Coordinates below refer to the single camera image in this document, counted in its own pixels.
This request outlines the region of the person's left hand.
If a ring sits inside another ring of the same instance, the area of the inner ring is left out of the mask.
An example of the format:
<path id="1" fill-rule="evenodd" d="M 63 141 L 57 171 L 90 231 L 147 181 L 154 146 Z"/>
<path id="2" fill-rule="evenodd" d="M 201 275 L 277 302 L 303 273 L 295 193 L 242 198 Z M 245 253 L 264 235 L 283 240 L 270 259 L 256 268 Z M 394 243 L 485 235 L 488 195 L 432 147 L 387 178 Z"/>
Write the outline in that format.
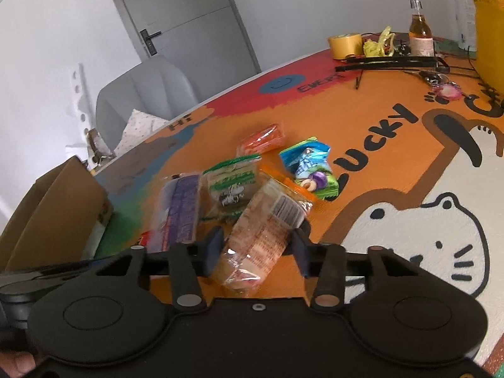
<path id="1" fill-rule="evenodd" d="M 0 352 L 1 377 L 20 378 L 36 368 L 34 357 L 29 352 Z"/>

